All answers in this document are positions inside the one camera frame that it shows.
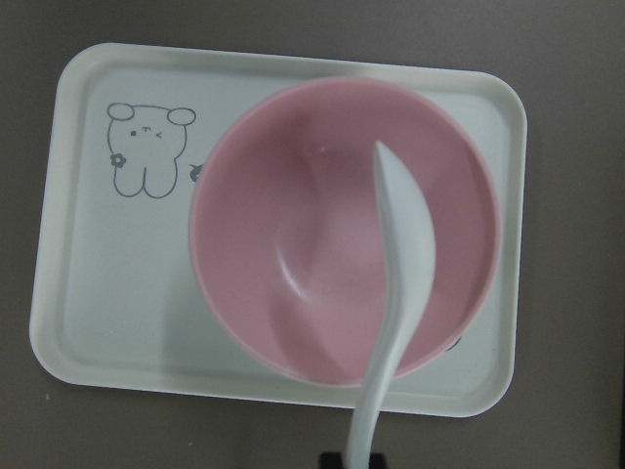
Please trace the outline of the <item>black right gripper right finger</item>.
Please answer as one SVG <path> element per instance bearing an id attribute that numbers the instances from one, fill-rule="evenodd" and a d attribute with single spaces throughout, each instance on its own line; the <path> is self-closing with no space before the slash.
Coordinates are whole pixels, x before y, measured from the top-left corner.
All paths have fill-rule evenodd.
<path id="1" fill-rule="evenodd" d="M 369 455 L 369 469 L 387 469 L 387 459 L 385 454 L 380 452 L 372 452 Z"/>

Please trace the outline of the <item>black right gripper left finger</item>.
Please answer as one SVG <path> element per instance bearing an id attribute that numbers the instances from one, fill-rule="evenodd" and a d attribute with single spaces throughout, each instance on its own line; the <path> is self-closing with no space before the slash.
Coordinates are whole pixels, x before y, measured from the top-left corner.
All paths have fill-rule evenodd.
<path id="1" fill-rule="evenodd" d="M 323 452 L 319 456 L 319 469 L 344 469 L 341 452 Z"/>

